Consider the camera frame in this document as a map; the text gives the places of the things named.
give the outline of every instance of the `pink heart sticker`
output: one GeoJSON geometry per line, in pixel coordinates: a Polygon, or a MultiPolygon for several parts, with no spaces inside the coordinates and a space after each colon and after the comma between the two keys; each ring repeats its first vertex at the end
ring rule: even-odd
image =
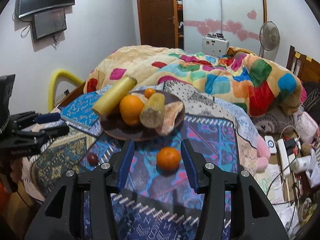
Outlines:
{"type": "Polygon", "coordinates": [[[212,19],[208,19],[208,18],[204,20],[204,24],[207,25],[213,33],[220,30],[222,25],[221,21],[219,20],[213,21],[212,19]]]}
{"type": "Polygon", "coordinates": [[[255,20],[257,18],[257,13],[255,10],[252,10],[251,12],[248,12],[247,16],[249,19],[255,20]]]}
{"type": "Polygon", "coordinates": [[[233,20],[227,20],[227,26],[233,34],[242,29],[242,24],[240,22],[235,23],[233,20]]]}
{"type": "Polygon", "coordinates": [[[207,25],[201,24],[197,27],[197,30],[202,36],[207,36],[211,31],[211,29],[207,25]]]}
{"type": "Polygon", "coordinates": [[[247,38],[249,38],[249,33],[244,30],[239,30],[239,31],[237,31],[237,36],[238,36],[239,40],[245,41],[247,38]]]}

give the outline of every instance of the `pink stuffed toy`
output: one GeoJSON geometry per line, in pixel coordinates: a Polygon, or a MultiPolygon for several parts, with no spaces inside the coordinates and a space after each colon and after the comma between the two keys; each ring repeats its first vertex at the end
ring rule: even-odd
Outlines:
{"type": "Polygon", "coordinates": [[[269,159],[270,159],[270,150],[266,143],[266,141],[258,135],[257,138],[257,172],[264,172],[268,167],[269,159]]]}

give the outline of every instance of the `wooden door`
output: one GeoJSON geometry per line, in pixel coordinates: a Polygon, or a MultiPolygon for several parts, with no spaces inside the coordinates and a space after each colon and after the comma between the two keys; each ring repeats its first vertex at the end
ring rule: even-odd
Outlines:
{"type": "Polygon", "coordinates": [[[142,45],[175,48],[173,0],[138,0],[138,14],[142,45]]]}

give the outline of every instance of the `brown plate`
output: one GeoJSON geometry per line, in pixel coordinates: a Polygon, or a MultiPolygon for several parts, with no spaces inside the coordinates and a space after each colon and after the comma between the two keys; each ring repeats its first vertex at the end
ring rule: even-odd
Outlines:
{"type": "MultiPolygon", "coordinates": [[[[164,94],[165,104],[181,101],[177,96],[173,94],[158,90],[156,92],[164,94]]],[[[135,91],[135,93],[144,94],[144,90],[135,91]]],[[[178,114],[175,120],[175,128],[183,121],[185,111],[186,110],[183,105],[183,109],[178,114]]],[[[135,142],[141,142],[153,140],[160,136],[155,129],[146,128],[142,124],[139,124],[135,127],[130,127],[123,121],[120,114],[113,114],[109,115],[108,117],[100,116],[100,122],[101,127],[107,135],[110,135],[111,137],[119,140],[132,139],[135,142]]]]}

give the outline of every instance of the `wooden bed frame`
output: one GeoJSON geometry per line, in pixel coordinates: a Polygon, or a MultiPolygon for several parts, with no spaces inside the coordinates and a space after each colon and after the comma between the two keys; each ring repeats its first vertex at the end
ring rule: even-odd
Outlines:
{"type": "Polygon", "coordinates": [[[71,102],[76,100],[79,96],[83,95],[84,85],[85,85],[85,82],[83,82],[81,86],[77,87],[69,95],[67,95],[56,107],[67,106],[71,102]]]}
{"type": "Polygon", "coordinates": [[[320,63],[307,55],[303,55],[290,46],[287,69],[301,81],[320,82],[320,63]]]}

